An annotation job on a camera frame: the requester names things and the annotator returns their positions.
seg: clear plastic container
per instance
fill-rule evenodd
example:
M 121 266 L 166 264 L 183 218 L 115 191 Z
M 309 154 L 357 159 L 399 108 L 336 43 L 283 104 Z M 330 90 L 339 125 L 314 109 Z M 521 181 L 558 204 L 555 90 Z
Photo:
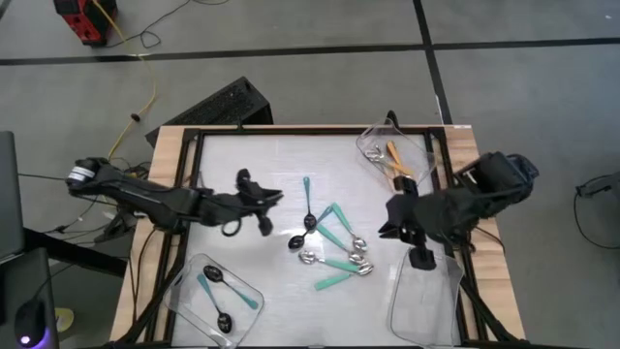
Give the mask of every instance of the clear plastic container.
M 389 165 L 396 163 L 388 151 L 390 141 L 393 142 L 399 155 L 400 165 L 409 172 L 408 174 L 399 172 Z M 368 163 L 390 181 L 398 175 L 405 175 L 420 183 L 436 166 L 435 155 L 425 150 L 423 137 L 416 138 L 414 135 L 403 134 L 388 118 L 366 129 L 357 137 L 356 145 Z
M 219 269 L 226 283 L 207 279 L 203 272 L 206 266 Z M 218 327 L 219 313 L 205 290 L 205 283 L 219 309 L 232 318 L 229 333 Z M 168 309 L 206 334 L 220 348 L 236 347 L 252 329 L 264 306 L 261 292 L 205 254 L 192 257 L 172 282 L 164 300 Z
M 435 256 L 434 270 L 414 269 L 408 254 L 395 281 L 387 317 L 389 327 L 396 336 L 417 345 L 460 344 L 454 319 L 463 271 L 448 256 Z

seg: gray floor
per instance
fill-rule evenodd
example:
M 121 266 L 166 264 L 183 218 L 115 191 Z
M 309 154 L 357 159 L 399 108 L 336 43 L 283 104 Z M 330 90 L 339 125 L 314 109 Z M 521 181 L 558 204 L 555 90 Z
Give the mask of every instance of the gray floor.
M 82 47 L 50 3 L 13 0 L 0 19 L 0 58 L 123 52 Z M 118 21 L 133 34 L 177 3 L 182 1 L 119 2 Z M 620 6 L 614 1 L 434 0 L 423 5 L 435 43 L 620 36 Z M 151 52 L 421 42 L 414 7 L 406 0 L 190 4 L 154 30 L 163 43 Z M 437 59 L 453 121 L 474 125 L 480 150 L 521 153 L 541 170 L 532 197 L 499 217 L 528 338 L 617 347 L 620 256 L 579 236 L 572 199 L 577 184 L 619 170 L 614 136 L 620 127 L 620 46 L 439 51 Z M 151 156 L 144 133 L 240 76 L 271 102 L 276 123 L 369 123 L 389 109 L 403 123 L 441 122 L 422 51 L 193 59 L 152 66 L 160 97 L 118 151 L 131 163 Z M 62 176 L 79 157 L 105 156 L 129 113 L 150 92 L 140 63 L 3 66 L 0 77 L 0 129 L 15 132 L 19 169 L 42 175 Z M 23 178 L 20 188 L 24 219 L 34 229 L 71 221 L 87 206 L 70 198 L 59 182 Z M 613 235 L 620 223 L 617 203 L 600 197 L 581 204 L 587 233 L 620 243 Z M 104 223 L 105 210 L 93 209 L 76 228 Z M 126 255 L 128 240 L 97 248 Z M 108 286 L 90 286 L 93 280 Z M 119 287 L 117 279 L 78 268 L 54 280 L 57 305 L 78 315 L 63 347 L 106 340 Z

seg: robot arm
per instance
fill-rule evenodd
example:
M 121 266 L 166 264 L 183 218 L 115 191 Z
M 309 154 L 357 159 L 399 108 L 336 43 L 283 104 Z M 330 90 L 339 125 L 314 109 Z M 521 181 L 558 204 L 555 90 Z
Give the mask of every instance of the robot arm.
M 425 247 L 426 237 L 457 245 L 469 243 L 481 218 L 490 218 L 529 197 L 538 175 L 525 157 L 495 152 L 482 155 L 456 173 L 454 187 L 429 195 L 420 197 L 412 179 L 398 177 L 395 181 L 404 193 L 387 202 L 387 223 L 379 233 L 381 238 L 400 238 L 412 244 L 412 267 L 433 270 L 436 265 L 433 252 Z
M 256 215 L 263 236 L 271 233 L 267 211 L 282 198 L 280 190 L 263 189 L 250 180 L 250 173 L 237 174 L 238 193 L 214 194 L 212 189 L 170 188 L 148 180 L 134 178 L 111 165 L 103 158 L 77 160 L 66 180 L 72 196 L 104 195 L 120 205 L 144 212 L 156 228 L 179 233 L 183 221 L 199 222 L 205 226 L 226 225 Z

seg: yellow cable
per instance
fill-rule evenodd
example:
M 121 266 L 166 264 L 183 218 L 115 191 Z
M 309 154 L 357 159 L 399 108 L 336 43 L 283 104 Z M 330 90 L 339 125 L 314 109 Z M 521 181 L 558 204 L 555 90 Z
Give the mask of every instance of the yellow cable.
M 93 1 L 93 4 L 95 4 L 97 9 L 99 9 L 99 11 L 102 13 L 102 15 L 104 15 L 104 17 L 108 20 L 109 25 L 111 25 L 112 28 L 114 28 L 114 31 L 116 32 L 116 34 L 118 34 L 120 39 L 123 41 L 123 44 L 125 44 L 125 48 L 129 52 L 129 54 L 136 56 L 140 61 L 142 61 L 142 63 L 144 63 L 144 66 L 146 67 L 146 69 L 148 70 L 148 73 L 151 76 L 151 80 L 153 81 L 153 94 L 151 95 L 151 99 L 148 100 L 148 103 L 146 103 L 146 105 L 144 105 L 144 107 L 142 107 L 142 109 L 137 112 L 138 116 L 142 116 L 142 114 L 145 111 L 148 111 L 148 109 L 151 107 L 151 105 L 153 104 L 153 102 L 155 102 L 155 99 L 157 98 L 157 80 L 155 79 L 155 74 L 153 73 L 153 70 L 151 69 L 151 66 L 148 64 L 148 62 L 144 58 L 142 58 L 141 55 L 139 55 L 137 53 L 134 53 L 135 51 L 133 50 L 133 48 L 131 47 L 131 44 L 129 44 L 127 39 L 125 39 L 125 35 L 123 35 L 123 32 L 116 25 L 116 23 L 114 23 L 114 20 L 108 15 L 106 10 L 104 10 L 104 8 L 99 4 L 99 1 L 95 0 L 95 1 Z M 129 129 L 132 127 L 132 125 L 135 122 L 136 121 L 134 119 L 132 119 L 127 124 L 127 126 L 125 127 L 125 130 L 123 130 L 123 132 L 121 132 L 120 136 L 118 136 L 118 139 L 116 139 L 116 142 L 114 143 L 112 148 L 109 150 L 108 160 L 111 159 L 112 155 L 114 155 L 114 151 L 116 151 L 116 148 L 118 148 L 120 143 L 123 141 L 123 138 L 125 137 L 125 134 L 127 133 L 127 131 L 129 131 Z

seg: black floor stripe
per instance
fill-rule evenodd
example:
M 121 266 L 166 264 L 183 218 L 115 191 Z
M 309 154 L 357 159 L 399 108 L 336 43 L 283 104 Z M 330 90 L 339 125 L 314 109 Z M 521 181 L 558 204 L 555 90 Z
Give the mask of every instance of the black floor stripe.
M 451 125 L 452 115 L 450 114 L 450 108 L 448 107 L 448 98 L 446 97 L 444 83 L 442 82 L 442 77 L 439 73 L 439 65 L 437 64 L 437 58 L 435 57 L 435 51 L 433 50 L 433 42 L 430 38 L 428 24 L 426 23 L 426 15 L 424 14 L 424 8 L 422 7 L 421 0 L 414 0 L 414 6 L 416 7 L 419 33 L 422 36 L 422 43 L 425 47 L 424 52 L 426 53 L 426 62 L 428 63 L 430 78 L 433 82 L 433 89 L 435 90 L 435 96 L 437 96 L 437 102 L 439 104 L 439 113 L 441 114 L 444 124 Z
M 206 58 L 235 58 L 235 57 L 269 57 L 286 55 L 307 54 L 333 54 L 333 53 L 371 53 L 371 52 L 402 52 L 422 50 L 422 44 L 390 44 L 390 45 L 366 45 L 366 46 L 342 46 L 324 48 L 268 48 L 268 49 L 241 49 L 225 51 L 202 51 L 183 53 L 153 53 L 144 55 L 149 61 L 180 60 L 180 59 L 206 59 Z M 106 56 L 81 56 L 81 57 L 48 57 L 48 58 L 6 58 L 0 59 L 0 66 L 17 65 L 45 65 L 45 64 L 78 64 L 78 63 L 109 63 L 109 62 L 135 62 L 139 59 L 131 55 L 106 55 Z
M 620 38 L 592 38 L 592 39 L 558 39 L 558 40 L 509 41 L 509 42 L 434 44 L 432 47 L 435 50 L 457 50 L 457 49 L 489 49 L 489 48 L 558 48 L 558 47 L 618 45 L 618 44 L 620 44 Z
M 403 52 L 419 50 L 460 50 L 460 49 L 490 49 L 490 48 L 556 48 L 578 47 L 593 45 L 619 45 L 620 38 L 593 38 L 593 39 L 567 39 L 567 40 L 539 40 L 539 41 L 516 41 L 516 42 L 481 42 L 481 43 L 453 43 L 453 44 L 385 44 L 368 46 L 341 46 L 326 48 L 266 48 L 266 49 L 240 49 L 222 51 L 196 51 L 178 53 L 153 53 L 145 55 L 150 61 L 160 60 L 183 60 L 183 59 L 208 59 L 208 58 L 235 58 L 235 57 L 269 57 L 286 55 L 306 54 L 331 54 L 331 53 L 370 53 L 370 52 Z M 0 58 L 0 66 L 21 65 L 55 65 L 55 64 L 80 64 L 80 63 L 110 63 L 110 62 L 136 62 L 135 56 L 127 54 L 118 55 L 93 55 L 78 57 L 43 57 L 43 58 Z

